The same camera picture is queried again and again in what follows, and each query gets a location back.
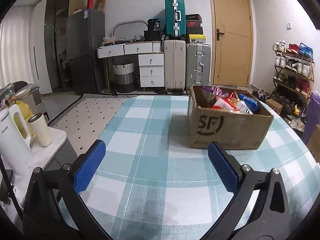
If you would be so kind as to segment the SF cardboard box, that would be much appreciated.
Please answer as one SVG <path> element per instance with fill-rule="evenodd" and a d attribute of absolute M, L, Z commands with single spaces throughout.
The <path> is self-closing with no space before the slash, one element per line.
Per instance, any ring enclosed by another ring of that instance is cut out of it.
<path fill-rule="evenodd" d="M 227 150 L 255 150 L 263 142 L 273 121 L 273 115 L 259 100 L 245 90 L 222 89 L 231 95 L 242 94 L 258 104 L 258 110 L 249 113 L 214 108 L 226 99 L 214 98 L 213 87 L 192 86 L 189 89 L 188 120 L 192 148 L 207 148 L 219 142 Z"/>

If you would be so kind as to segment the white side table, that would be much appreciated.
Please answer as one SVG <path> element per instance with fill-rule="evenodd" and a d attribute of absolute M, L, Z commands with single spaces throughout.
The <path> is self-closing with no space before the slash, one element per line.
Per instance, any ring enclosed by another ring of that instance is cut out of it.
<path fill-rule="evenodd" d="M 32 160 L 28 164 L 28 171 L 22 176 L 14 175 L 13 177 L 14 193 L 21 206 L 24 203 L 33 169 L 38 166 L 44 169 L 67 140 L 67 133 L 65 131 L 52 127 L 49 128 L 49 131 L 53 141 L 48 147 L 42 147 L 35 137 L 31 138 Z"/>

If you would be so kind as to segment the dotted beige rug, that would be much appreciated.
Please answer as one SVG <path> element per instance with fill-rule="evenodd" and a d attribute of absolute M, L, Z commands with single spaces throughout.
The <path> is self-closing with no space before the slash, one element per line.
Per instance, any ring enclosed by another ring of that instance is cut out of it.
<path fill-rule="evenodd" d="M 57 115 L 49 126 L 66 132 L 77 155 L 85 153 L 110 120 L 131 98 L 151 100 L 155 94 L 84 94 Z"/>

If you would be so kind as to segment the white electric kettle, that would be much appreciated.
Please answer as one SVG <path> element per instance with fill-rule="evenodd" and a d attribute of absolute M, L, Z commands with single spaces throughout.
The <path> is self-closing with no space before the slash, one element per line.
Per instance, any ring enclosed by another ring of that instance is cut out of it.
<path fill-rule="evenodd" d="M 26 132 L 24 138 L 14 122 L 17 115 Z M 18 176 L 25 176 L 30 169 L 33 155 L 30 148 L 31 133 L 20 108 L 13 105 L 1 110 L 1 155 Z"/>

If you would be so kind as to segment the cream thermos cup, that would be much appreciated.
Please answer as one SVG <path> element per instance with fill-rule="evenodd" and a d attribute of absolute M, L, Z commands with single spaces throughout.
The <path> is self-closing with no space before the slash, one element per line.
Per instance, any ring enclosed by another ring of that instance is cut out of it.
<path fill-rule="evenodd" d="M 28 125 L 42 147 L 48 147 L 52 144 L 53 138 L 42 113 L 32 115 L 28 119 Z"/>

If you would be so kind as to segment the purple candy bag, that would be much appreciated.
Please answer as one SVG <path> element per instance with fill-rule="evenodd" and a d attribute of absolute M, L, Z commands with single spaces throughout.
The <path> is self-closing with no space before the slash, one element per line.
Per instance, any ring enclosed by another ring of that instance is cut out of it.
<path fill-rule="evenodd" d="M 227 98 L 229 96 L 229 92 L 222 90 L 220 87 L 217 86 L 201 86 L 201 89 L 212 96 L 219 96 L 222 98 Z"/>

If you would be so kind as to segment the purple gift bag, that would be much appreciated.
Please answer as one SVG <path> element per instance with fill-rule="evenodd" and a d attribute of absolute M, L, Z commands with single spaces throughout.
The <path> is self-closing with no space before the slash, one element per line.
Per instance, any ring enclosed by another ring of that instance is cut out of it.
<path fill-rule="evenodd" d="M 316 125 L 319 125 L 320 95 L 317 90 L 311 93 L 311 98 L 306 109 L 306 123 L 302 141 L 307 145 Z"/>

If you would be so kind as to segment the woven laundry basket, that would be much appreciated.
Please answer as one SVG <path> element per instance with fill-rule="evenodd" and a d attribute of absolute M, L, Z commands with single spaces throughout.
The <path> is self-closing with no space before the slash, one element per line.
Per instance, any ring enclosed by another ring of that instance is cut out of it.
<path fill-rule="evenodd" d="M 118 93 L 131 93 L 136 90 L 135 65 L 129 60 L 113 65 L 114 84 Z"/>

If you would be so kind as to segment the wooden shoe rack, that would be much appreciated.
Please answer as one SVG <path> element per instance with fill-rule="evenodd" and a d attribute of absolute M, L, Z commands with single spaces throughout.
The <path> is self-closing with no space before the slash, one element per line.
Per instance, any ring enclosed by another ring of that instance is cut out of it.
<path fill-rule="evenodd" d="M 283 106 L 285 114 L 302 116 L 311 98 L 314 83 L 313 49 L 304 43 L 275 42 L 272 50 L 275 74 L 272 99 Z"/>

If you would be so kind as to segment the silver aluminium suitcase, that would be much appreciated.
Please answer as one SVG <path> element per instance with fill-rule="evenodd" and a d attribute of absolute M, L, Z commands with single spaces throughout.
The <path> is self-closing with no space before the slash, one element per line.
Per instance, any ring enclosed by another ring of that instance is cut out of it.
<path fill-rule="evenodd" d="M 211 67 L 211 47 L 206 43 L 186 44 L 185 86 L 208 86 Z"/>

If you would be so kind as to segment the white drawer desk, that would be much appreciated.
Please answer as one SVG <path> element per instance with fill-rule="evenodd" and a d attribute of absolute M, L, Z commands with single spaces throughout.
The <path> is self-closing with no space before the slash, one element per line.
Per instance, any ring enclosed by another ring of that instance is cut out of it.
<path fill-rule="evenodd" d="M 97 54 L 98 58 L 104 61 L 107 81 L 115 90 L 112 66 L 123 64 L 125 60 L 135 65 L 136 90 L 164 87 L 164 54 L 161 41 L 100 46 Z"/>

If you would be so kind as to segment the dark grey refrigerator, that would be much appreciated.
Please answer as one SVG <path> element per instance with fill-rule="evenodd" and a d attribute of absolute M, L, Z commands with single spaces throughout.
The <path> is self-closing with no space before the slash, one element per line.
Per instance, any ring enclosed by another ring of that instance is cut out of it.
<path fill-rule="evenodd" d="M 67 59 L 78 95 L 100 93 L 106 88 L 104 64 L 97 54 L 104 37 L 104 13 L 88 8 L 68 18 Z"/>

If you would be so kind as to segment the stacked shoe boxes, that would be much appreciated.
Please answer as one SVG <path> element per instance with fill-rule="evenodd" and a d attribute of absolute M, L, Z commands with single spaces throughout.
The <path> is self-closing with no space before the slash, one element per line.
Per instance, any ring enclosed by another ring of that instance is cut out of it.
<path fill-rule="evenodd" d="M 203 33 L 202 17 L 200 14 L 185 16 L 186 33 L 188 43 L 205 43 L 206 36 Z"/>

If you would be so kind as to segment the teal hard suitcase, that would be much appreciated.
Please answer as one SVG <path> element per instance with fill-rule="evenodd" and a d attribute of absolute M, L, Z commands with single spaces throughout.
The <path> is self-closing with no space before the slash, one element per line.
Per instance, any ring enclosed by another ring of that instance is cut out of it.
<path fill-rule="evenodd" d="M 165 0 L 165 32 L 174 38 L 186 35 L 184 0 Z"/>

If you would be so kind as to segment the wooden door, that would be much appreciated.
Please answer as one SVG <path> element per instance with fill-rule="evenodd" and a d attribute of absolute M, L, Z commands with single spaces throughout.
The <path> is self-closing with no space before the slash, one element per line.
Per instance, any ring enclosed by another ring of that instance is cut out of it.
<path fill-rule="evenodd" d="M 247 87 L 253 58 L 250 0 L 210 0 L 212 9 L 212 70 L 214 85 Z"/>

